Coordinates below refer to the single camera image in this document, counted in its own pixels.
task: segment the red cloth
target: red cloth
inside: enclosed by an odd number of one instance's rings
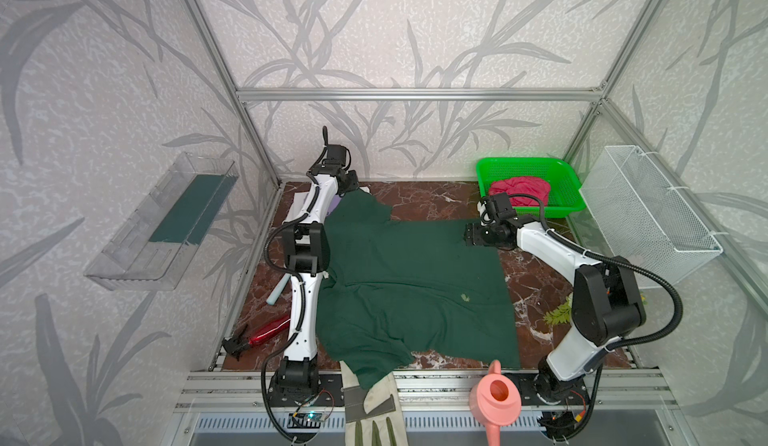
[[[534,195],[543,201],[544,205],[547,205],[549,200],[549,191],[552,187],[548,182],[542,178],[537,178],[532,175],[523,175],[518,178],[504,179],[503,181],[496,181],[491,184],[491,188],[488,190],[488,195],[501,194],[506,192],[507,194],[530,194]],[[538,203],[529,198],[511,198],[513,206],[538,206]]]

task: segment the mesh basket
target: mesh basket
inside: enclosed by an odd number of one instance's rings
[[[723,248],[643,150],[610,145],[581,195],[615,255],[675,284]],[[640,287],[655,282],[638,275]]]

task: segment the wall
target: wall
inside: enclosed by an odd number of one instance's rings
[[[179,0],[2,0],[0,443],[157,444],[274,187]],[[85,266],[182,151],[240,179],[174,291]]]
[[[763,271],[767,27],[766,0],[669,0],[611,95]],[[641,361],[662,368],[700,444],[764,444],[764,316],[719,261],[677,288],[684,320],[668,338],[640,346]],[[638,334],[657,330],[671,315],[663,291],[646,296],[648,323]]]
[[[644,0],[201,0],[243,87],[599,86]],[[320,127],[363,178],[467,178],[491,155],[562,157],[573,103],[251,104],[283,177]]]

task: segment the red marble surface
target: red marble surface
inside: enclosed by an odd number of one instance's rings
[[[479,191],[475,182],[371,182],[363,183],[383,204],[392,206],[392,219],[399,221],[435,221],[440,219],[474,219],[477,217],[476,203]],[[285,219],[293,202],[293,194],[309,191],[307,182],[289,182],[286,184],[283,198],[277,208],[273,228]],[[565,220],[549,220],[550,226],[571,236]],[[547,355],[562,341],[570,325],[549,326],[544,322],[544,314],[561,305],[572,287],[559,273],[520,250],[499,251],[504,276],[509,289],[509,297],[514,303],[517,314],[517,336],[520,361],[523,369],[535,369],[539,360]],[[270,257],[277,264],[282,264],[282,248],[279,241],[274,241],[270,248]],[[240,313],[236,329],[249,325],[251,331],[290,312],[290,288],[286,287],[283,295],[274,306],[266,304],[266,298],[282,276],[269,268],[262,259],[256,268],[251,289],[246,297],[243,311]],[[273,338],[258,348],[245,352],[239,361],[227,357],[225,370],[247,371],[261,368],[261,364],[272,351],[287,339],[287,331]],[[486,364],[465,358],[451,358],[437,352],[414,352],[414,362],[408,368],[414,369],[470,369],[483,368]],[[277,368],[280,358],[273,358],[267,368]],[[322,345],[318,347],[318,365],[320,369],[336,370],[339,363],[333,361]],[[628,368],[630,366],[623,352],[611,353],[606,360],[607,368]]]

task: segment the pink watering can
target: pink watering can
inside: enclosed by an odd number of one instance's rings
[[[479,383],[469,393],[469,410],[485,426],[488,446],[499,446],[500,427],[517,421],[522,402],[520,392],[502,375],[502,363],[494,361]]]

